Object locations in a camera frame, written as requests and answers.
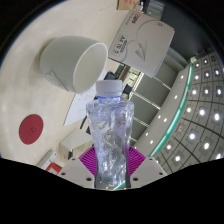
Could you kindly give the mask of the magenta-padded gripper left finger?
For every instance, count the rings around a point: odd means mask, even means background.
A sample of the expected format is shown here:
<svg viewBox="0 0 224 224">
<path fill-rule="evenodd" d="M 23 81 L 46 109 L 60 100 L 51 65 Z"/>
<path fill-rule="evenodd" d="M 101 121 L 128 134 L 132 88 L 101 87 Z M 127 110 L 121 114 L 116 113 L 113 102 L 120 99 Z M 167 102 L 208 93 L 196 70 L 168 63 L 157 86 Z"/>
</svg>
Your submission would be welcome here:
<svg viewBox="0 0 224 224">
<path fill-rule="evenodd" d="M 68 160 L 59 176 L 84 188 L 95 187 L 97 175 L 97 158 L 93 147 L 86 150 L 78 158 L 72 157 Z"/>
</svg>

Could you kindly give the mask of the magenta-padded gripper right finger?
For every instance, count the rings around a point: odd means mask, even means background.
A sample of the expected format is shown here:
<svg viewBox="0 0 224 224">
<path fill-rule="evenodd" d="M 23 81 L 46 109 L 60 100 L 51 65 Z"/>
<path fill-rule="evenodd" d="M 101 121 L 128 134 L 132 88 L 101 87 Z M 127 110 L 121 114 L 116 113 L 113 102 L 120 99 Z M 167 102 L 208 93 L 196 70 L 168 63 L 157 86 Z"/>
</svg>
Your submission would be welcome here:
<svg viewBox="0 0 224 224">
<path fill-rule="evenodd" d="M 140 188 L 165 177 L 167 173 L 154 157 L 146 157 L 130 147 L 127 157 L 127 188 Z"/>
</svg>

